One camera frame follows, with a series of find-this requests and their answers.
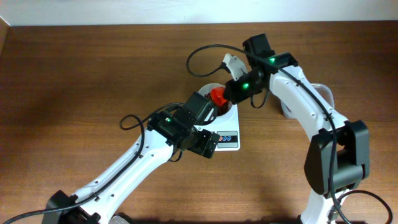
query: wooden tabletop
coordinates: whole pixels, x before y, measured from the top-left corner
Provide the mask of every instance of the wooden tabletop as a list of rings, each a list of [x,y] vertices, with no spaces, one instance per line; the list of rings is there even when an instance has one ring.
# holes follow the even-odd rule
[[[72,194],[102,173],[139,136],[138,129],[119,129],[124,115],[144,118],[230,79],[226,72],[190,76],[191,51],[240,47],[261,33],[277,53],[290,52],[312,83],[332,89],[341,114],[367,124],[371,175],[359,188],[380,195],[397,215],[398,22],[292,22],[11,28],[0,58],[0,222],[44,208],[57,190]],[[208,72],[227,52],[201,52],[192,67]],[[118,211],[199,222],[300,215],[310,193],[306,134],[284,118],[274,96],[259,110],[249,101],[238,108],[239,151],[212,159],[186,152],[151,173]],[[343,211],[351,220],[387,220],[382,205],[365,195],[350,197]]]

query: digital scale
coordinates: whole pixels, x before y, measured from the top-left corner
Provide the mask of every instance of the digital scale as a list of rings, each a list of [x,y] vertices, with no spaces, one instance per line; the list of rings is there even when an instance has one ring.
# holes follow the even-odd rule
[[[199,90],[199,93],[205,96],[212,89],[220,86],[224,87],[218,83],[210,83],[202,87]],[[195,125],[195,127],[199,131],[206,129],[220,135],[215,151],[237,151],[241,147],[241,140],[239,137],[238,106],[233,105],[231,102],[228,102],[228,112],[226,114],[217,116],[212,123],[206,126]]]

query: green indicator light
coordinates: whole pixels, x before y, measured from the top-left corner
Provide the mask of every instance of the green indicator light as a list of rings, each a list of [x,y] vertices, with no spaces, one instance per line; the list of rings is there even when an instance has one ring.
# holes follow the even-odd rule
[[[247,90],[248,88],[249,88],[249,84],[248,83],[243,84],[242,89]]]

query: transparent container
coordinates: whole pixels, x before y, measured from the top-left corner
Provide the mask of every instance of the transparent container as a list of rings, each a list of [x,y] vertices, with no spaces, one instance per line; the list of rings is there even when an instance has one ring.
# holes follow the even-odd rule
[[[323,97],[323,99],[332,107],[335,108],[335,101],[333,99],[333,94],[329,87],[324,84],[312,83],[311,86],[316,89],[317,92]],[[282,105],[282,110],[284,112],[284,116],[287,119],[296,119],[293,112],[286,106],[282,100],[280,101]]]

